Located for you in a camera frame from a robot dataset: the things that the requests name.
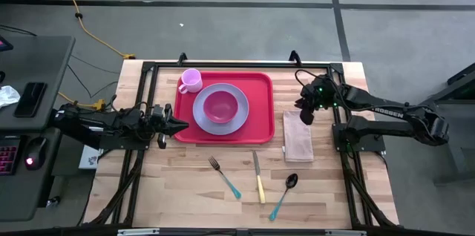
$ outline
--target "plate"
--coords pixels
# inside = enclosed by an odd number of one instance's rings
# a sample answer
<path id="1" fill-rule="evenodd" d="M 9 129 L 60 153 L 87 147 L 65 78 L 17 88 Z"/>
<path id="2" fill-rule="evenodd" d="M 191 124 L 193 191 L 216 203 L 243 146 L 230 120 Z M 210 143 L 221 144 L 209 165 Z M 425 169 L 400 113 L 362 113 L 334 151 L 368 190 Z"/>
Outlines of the plate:
<path id="1" fill-rule="evenodd" d="M 231 121 L 218 124 L 212 122 L 208 117 L 206 117 L 204 112 L 204 103 L 206 98 L 216 91 L 227 91 L 231 93 L 237 100 L 238 109 L 235 118 Z M 246 122 L 247 116 L 249 115 L 249 102 L 247 101 L 246 95 L 242 90 L 235 87 L 231 84 L 226 83 L 217 83 L 210 85 L 204 88 L 193 103 L 193 117 L 194 121 L 200 126 L 204 131 L 213 134 L 213 135 L 227 135 L 231 134 L 238 130 Z"/>

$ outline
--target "red tray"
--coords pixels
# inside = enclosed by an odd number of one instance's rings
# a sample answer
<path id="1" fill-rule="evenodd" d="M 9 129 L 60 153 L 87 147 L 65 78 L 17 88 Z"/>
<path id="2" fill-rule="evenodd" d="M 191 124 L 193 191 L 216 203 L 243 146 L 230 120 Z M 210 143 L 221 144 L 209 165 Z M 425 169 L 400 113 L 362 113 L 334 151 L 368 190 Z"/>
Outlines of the red tray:
<path id="1" fill-rule="evenodd" d="M 198 93 L 181 94 L 177 91 L 174 116 L 189 122 L 189 128 L 175 134 L 181 142 L 218 144 L 261 144 L 274 136 L 274 97 L 272 81 L 264 73 L 255 72 L 201 72 L 203 88 L 216 83 L 228 83 L 241 89 L 249 101 L 246 122 L 235 132 L 217 136 L 201 129 L 194 121 L 193 102 Z"/>

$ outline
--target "pink bowl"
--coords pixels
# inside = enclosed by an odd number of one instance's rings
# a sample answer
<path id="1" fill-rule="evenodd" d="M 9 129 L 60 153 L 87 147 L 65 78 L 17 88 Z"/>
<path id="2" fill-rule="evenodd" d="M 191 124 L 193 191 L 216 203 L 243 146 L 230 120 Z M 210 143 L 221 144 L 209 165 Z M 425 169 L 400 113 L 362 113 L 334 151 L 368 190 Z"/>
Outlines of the pink bowl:
<path id="1" fill-rule="evenodd" d="M 238 112 L 238 101 L 227 91 L 216 91 L 205 99 L 204 112 L 212 122 L 225 123 L 231 121 Z"/>

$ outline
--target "concrete floor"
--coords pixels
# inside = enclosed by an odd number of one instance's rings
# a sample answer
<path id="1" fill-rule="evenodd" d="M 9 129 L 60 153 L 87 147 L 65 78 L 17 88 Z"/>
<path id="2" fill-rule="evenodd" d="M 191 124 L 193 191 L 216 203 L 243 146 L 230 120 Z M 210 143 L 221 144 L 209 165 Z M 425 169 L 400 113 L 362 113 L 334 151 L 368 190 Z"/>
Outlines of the concrete floor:
<path id="1" fill-rule="evenodd" d="M 332 0 L 129 0 L 308 2 Z M 340 0 L 347 4 L 475 4 L 475 0 Z M 333 9 L 262 7 L 81 7 L 86 26 L 101 39 L 138 59 L 302 59 L 341 61 Z M 73 54 L 110 71 L 120 56 L 85 35 L 69 6 L 0 5 L 0 24 L 39 35 L 76 37 Z M 342 10 L 351 61 L 364 63 L 373 95 L 418 103 L 445 80 L 474 62 L 475 11 Z M 103 73 L 71 59 L 71 67 L 92 93 L 115 73 Z M 80 102 L 110 98 L 115 85 L 89 98 L 67 72 L 61 90 Z M 384 138 L 396 208 L 403 226 L 475 235 L 475 185 L 437 188 L 432 180 L 453 172 L 446 147 L 414 140 Z M 75 226 L 88 197 L 91 176 L 70 177 L 66 202 L 38 213 L 27 223 L 0 223 L 0 231 Z"/>

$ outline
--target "wooden table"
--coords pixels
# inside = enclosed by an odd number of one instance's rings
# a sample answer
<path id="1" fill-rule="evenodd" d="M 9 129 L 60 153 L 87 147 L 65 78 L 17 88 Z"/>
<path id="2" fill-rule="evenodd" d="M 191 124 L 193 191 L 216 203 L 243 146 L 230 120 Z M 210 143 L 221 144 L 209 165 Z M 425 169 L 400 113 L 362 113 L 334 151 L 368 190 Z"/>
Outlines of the wooden table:
<path id="1" fill-rule="evenodd" d="M 128 108 L 134 104 L 142 63 L 140 60 L 124 62 L 114 103 L 116 108 Z M 344 62 L 343 66 L 347 83 L 367 90 L 362 63 Z M 177 81 L 183 70 L 160 69 L 154 104 L 169 102 L 174 105 Z M 263 145 L 213 146 L 185 144 L 170 139 L 165 150 L 159 149 L 153 140 L 151 148 L 145 153 L 142 167 L 135 227 L 350 228 L 341 161 L 333 147 L 330 129 L 334 123 L 332 111 L 315 112 L 315 121 L 311 126 L 314 162 L 285 163 L 281 149 L 284 144 L 283 111 L 296 110 L 293 105 L 299 98 L 301 86 L 295 81 L 293 69 L 266 68 L 265 71 L 274 87 L 275 135 L 272 140 Z M 325 73 L 319 69 L 311 71 Z M 304 82 L 310 80 L 304 73 L 301 78 Z M 145 84 L 144 100 L 149 82 L 150 79 Z M 371 112 L 361 114 L 368 119 L 374 118 Z M 251 150 L 256 150 L 259 156 L 267 201 L 265 205 L 259 203 Z M 216 157 L 224 174 L 241 191 L 240 200 L 235 199 L 229 187 L 209 165 L 207 159 L 211 155 Z M 95 218 L 117 190 L 123 156 L 124 151 L 117 150 L 100 160 L 85 222 Z M 383 161 L 375 154 L 361 153 L 361 164 L 370 195 L 387 217 L 398 223 Z M 278 218 L 271 222 L 269 214 L 285 190 L 285 179 L 294 172 L 298 173 L 298 184 L 289 190 Z M 126 213 L 128 193 L 122 206 L 121 220 Z M 359 196 L 356 196 L 356 202 L 360 220 L 363 220 Z"/>

